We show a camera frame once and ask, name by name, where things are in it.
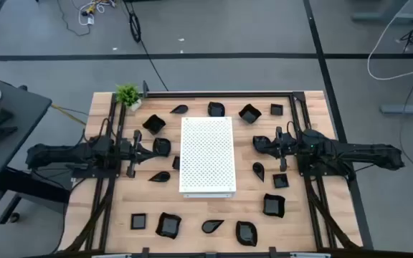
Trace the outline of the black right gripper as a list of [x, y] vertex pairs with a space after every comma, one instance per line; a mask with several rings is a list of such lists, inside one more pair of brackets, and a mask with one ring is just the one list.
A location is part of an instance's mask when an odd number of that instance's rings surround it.
[[291, 156], [297, 153], [298, 141], [292, 137], [289, 133], [284, 133], [283, 129], [278, 126], [275, 131], [275, 142], [266, 140], [262, 144], [263, 149], [261, 153], [272, 156], [273, 158], [280, 159], [280, 172], [286, 172], [288, 164], [286, 161], [286, 156]]

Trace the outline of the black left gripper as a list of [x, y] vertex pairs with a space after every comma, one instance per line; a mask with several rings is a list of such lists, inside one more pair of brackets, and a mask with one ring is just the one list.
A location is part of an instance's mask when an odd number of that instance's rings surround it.
[[155, 158], [158, 153], [153, 150], [149, 150], [141, 145], [142, 134], [140, 130], [135, 130], [133, 134], [133, 143], [127, 138], [120, 140], [120, 159], [122, 161], [130, 161], [130, 165], [127, 167], [126, 176], [134, 178], [136, 175], [135, 165]]

